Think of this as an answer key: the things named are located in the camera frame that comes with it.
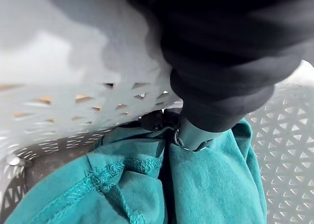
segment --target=clothing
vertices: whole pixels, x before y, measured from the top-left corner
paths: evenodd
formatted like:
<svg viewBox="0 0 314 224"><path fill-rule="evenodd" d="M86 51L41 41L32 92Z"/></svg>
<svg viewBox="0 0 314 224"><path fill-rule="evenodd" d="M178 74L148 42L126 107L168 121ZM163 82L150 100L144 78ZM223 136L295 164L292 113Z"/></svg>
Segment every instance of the clothing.
<svg viewBox="0 0 314 224"><path fill-rule="evenodd" d="M183 116L222 132L262 106L300 64L314 0L136 0L162 26Z"/></svg>
<svg viewBox="0 0 314 224"><path fill-rule="evenodd" d="M242 120L200 152L173 129L118 127L33 187L7 224L265 224L260 169Z"/></svg>

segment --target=wrinkled fabric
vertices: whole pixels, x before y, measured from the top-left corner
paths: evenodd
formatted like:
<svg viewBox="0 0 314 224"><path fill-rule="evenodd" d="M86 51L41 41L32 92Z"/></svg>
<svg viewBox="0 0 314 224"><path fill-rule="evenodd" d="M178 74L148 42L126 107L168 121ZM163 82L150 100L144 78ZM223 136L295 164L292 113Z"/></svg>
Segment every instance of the wrinkled fabric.
<svg viewBox="0 0 314 224"><path fill-rule="evenodd" d="M6 223L266 223L246 121L200 152L170 143L172 132L114 129L33 187Z"/></svg>

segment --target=teal towel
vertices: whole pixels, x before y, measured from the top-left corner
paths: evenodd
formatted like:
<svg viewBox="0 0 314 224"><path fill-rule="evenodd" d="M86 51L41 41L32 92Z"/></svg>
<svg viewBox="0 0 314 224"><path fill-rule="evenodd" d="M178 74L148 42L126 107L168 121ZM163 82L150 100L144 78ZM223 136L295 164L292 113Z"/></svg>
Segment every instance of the teal towel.
<svg viewBox="0 0 314 224"><path fill-rule="evenodd" d="M171 128L116 128L33 187L7 224L265 224L259 165L242 120L200 152Z"/></svg>

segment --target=black fabric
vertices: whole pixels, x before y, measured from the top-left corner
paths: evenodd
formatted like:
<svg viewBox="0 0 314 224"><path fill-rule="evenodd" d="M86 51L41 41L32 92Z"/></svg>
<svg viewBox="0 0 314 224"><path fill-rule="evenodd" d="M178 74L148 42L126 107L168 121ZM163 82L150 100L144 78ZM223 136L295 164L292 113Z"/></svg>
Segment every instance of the black fabric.
<svg viewBox="0 0 314 224"><path fill-rule="evenodd" d="M211 132L262 106L297 68L314 31L314 0L137 1L162 24L182 114Z"/></svg>

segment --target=perforated plastic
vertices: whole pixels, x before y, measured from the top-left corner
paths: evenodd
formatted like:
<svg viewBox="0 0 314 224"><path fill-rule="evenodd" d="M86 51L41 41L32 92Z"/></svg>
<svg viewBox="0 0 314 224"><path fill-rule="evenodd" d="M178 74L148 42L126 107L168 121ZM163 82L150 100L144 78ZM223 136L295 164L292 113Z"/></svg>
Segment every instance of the perforated plastic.
<svg viewBox="0 0 314 224"><path fill-rule="evenodd" d="M156 23L126 0L0 0L0 9L2 223L36 182L176 96ZM312 71L247 117L270 224L314 224ZM10 166L10 153L36 162Z"/></svg>

